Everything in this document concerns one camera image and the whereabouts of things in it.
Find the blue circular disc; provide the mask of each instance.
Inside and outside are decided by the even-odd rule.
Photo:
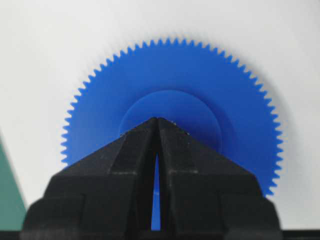
[[[135,102],[124,115],[118,135],[152,117],[170,119],[217,152],[222,150],[221,130],[210,108],[196,97],[176,90],[150,93]]]
[[[151,41],[121,52],[89,76],[64,128],[63,162],[71,165],[148,120],[164,117],[256,175],[272,194],[281,143],[257,78],[209,46]]]

